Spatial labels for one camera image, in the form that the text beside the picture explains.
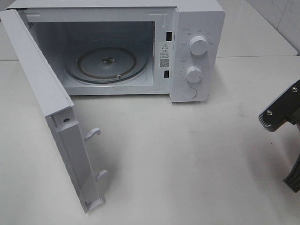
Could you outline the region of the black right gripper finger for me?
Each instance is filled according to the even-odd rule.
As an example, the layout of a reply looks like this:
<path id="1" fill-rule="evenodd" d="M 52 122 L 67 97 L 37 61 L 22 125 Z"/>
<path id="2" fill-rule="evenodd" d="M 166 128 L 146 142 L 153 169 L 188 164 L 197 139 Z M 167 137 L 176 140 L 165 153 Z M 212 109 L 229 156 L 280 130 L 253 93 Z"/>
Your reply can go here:
<path id="1" fill-rule="evenodd" d="M 300 156 L 298 156 L 291 172 L 284 179 L 284 183 L 295 193 L 300 190 Z"/>

